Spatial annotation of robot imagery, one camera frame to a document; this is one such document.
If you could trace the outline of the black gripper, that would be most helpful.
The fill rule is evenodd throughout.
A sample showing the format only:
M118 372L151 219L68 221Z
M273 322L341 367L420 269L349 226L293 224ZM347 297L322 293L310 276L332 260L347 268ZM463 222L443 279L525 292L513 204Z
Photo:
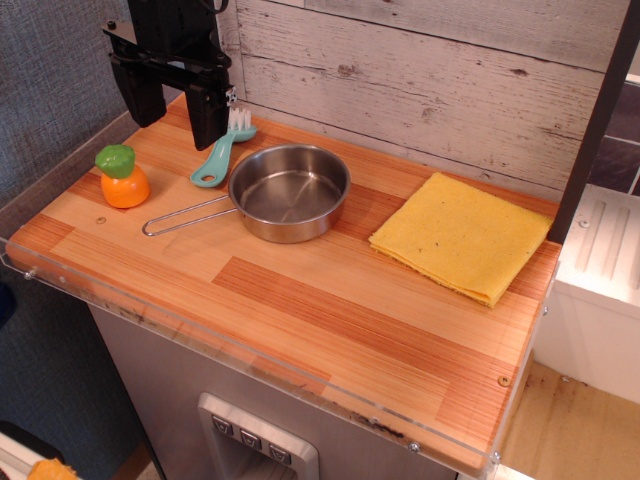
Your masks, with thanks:
M230 57L217 16L227 1L130 1L129 21L109 20L114 78L132 119L146 128L166 114L163 88L185 92L195 148L227 133Z

